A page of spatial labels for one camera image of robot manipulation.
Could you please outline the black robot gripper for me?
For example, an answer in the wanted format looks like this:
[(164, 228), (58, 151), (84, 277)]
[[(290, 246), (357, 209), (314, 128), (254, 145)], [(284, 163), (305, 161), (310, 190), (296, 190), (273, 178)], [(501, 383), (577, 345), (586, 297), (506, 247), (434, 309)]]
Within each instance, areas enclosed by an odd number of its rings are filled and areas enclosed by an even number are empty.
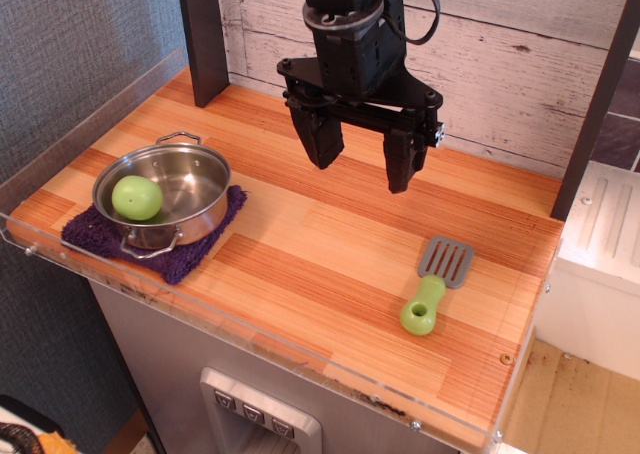
[(341, 122), (325, 107), (330, 102), (355, 109), (379, 105), (413, 113), (431, 110), (432, 119), (422, 121), (426, 140), (396, 128), (384, 134), (389, 190), (393, 194), (406, 191), (424, 166), (427, 145), (438, 146), (444, 136), (443, 124), (437, 120), (442, 95), (414, 78), (405, 66), (407, 46), (428, 42), (439, 18), (433, 19), (424, 36), (411, 39), (406, 36), (402, 12), (305, 12), (303, 17), (312, 31), (316, 56), (285, 58), (277, 70), (285, 77), (288, 91), (299, 91), (309, 105), (288, 102), (309, 160), (326, 169), (344, 149)]

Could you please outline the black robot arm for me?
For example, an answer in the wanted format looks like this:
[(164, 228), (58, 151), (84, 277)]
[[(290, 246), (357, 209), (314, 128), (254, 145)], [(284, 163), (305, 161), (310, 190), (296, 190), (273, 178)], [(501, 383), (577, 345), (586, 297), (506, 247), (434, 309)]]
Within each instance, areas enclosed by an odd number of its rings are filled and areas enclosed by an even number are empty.
[[(431, 0), (441, 12), (440, 0)], [(345, 124), (379, 132), (389, 189), (407, 190), (429, 148), (439, 145), (443, 97), (411, 75), (403, 0), (305, 0), (313, 58), (284, 58), (277, 71), (308, 158), (327, 168), (344, 148)]]

